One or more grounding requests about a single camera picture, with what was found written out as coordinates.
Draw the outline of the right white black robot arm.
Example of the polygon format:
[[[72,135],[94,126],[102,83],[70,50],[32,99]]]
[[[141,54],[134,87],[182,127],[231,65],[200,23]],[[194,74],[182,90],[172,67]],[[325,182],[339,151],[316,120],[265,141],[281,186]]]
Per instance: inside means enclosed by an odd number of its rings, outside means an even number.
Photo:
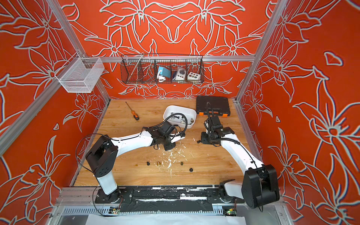
[[[276,169],[257,159],[238,139],[230,127],[224,127],[218,116],[208,116],[200,143],[223,147],[243,173],[243,181],[224,181],[220,195],[243,199],[251,209],[280,200]]]

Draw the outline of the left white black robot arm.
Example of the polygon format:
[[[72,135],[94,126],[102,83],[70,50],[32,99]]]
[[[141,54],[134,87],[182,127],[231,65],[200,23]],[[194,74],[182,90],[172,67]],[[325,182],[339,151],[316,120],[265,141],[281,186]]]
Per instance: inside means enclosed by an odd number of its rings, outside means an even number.
[[[106,196],[118,194],[118,185],[113,176],[115,160],[127,152],[150,146],[163,145],[165,151],[176,146],[176,142],[185,138],[186,128],[178,130],[177,126],[164,121],[142,131],[124,137],[102,135],[88,151],[85,158]]]

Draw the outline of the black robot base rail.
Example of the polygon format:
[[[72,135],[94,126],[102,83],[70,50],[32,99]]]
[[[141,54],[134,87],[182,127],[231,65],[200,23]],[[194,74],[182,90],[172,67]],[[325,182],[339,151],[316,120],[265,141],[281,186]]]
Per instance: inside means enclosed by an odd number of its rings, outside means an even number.
[[[205,186],[122,186],[109,195],[99,188],[93,193],[96,205],[111,205],[106,214],[154,213],[214,213],[244,203],[225,194],[219,185]]]

